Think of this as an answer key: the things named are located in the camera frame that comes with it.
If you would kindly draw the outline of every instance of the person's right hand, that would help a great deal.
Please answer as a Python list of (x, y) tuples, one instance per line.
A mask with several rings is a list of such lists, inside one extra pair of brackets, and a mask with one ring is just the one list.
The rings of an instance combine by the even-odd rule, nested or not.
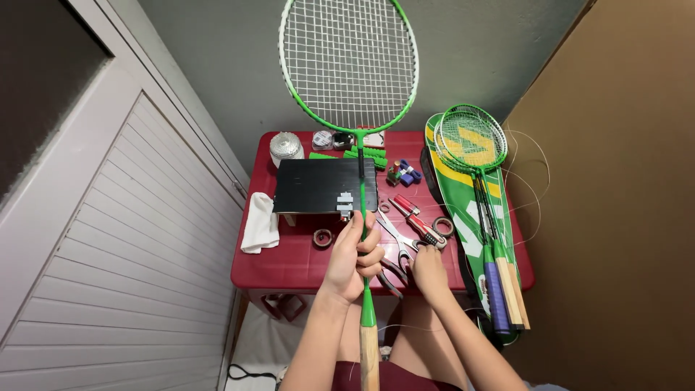
[(415, 283), (423, 293), (425, 300), (432, 301), (451, 295), (446, 270), (441, 263), (441, 253), (434, 246), (422, 246), (415, 260), (409, 260)]

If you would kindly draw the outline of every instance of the green grip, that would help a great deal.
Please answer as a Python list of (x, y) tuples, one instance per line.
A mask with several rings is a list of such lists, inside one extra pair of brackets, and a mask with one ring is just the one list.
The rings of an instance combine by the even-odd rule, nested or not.
[[(364, 156), (367, 157), (386, 157), (386, 150), (378, 150), (376, 148), (369, 147), (364, 147), (362, 150), (364, 151)], [(353, 145), (350, 151), (357, 154), (357, 147)]]
[(335, 156), (330, 156), (327, 154), (318, 154), (316, 152), (310, 152), (309, 158), (310, 159), (337, 159), (337, 157), (335, 157)]
[[(343, 157), (344, 158), (355, 158), (355, 157), (357, 157), (357, 153), (353, 152), (353, 151), (345, 151), (343, 153)], [(386, 169), (386, 165), (389, 162), (383, 157), (376, 157), (376, 156), (367, 156), (367, 157), (374, 159), (374, 166), (380, 170)]]

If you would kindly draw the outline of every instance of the white door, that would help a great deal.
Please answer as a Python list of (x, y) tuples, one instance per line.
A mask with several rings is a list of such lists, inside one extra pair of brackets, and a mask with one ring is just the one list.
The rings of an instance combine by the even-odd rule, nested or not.
[(119, 58), (0, 211), (0, 390), (214, 390), (241, 208)]

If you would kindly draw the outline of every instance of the small bottle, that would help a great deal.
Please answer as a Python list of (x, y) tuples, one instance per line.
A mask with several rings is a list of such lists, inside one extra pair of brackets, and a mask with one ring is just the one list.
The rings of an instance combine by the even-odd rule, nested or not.
[(393, 186), (398, 184), (400, 181), (400, 160), (394, 161), (393, 166), (389, 167), (389, 171), (386, 173), (386, 181)]

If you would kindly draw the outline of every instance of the wooden board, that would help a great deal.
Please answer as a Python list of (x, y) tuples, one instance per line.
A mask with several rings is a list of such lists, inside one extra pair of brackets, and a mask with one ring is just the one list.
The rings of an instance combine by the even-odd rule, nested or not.
[[(359, 209), (357, 159), (283, 160), (277, 169), (275, 213), (338, 213), (337, 198), (352, 194), (352, 208)], [(377, 175), (374, 159), (364, 159), (367, 210), (377, 210)]]

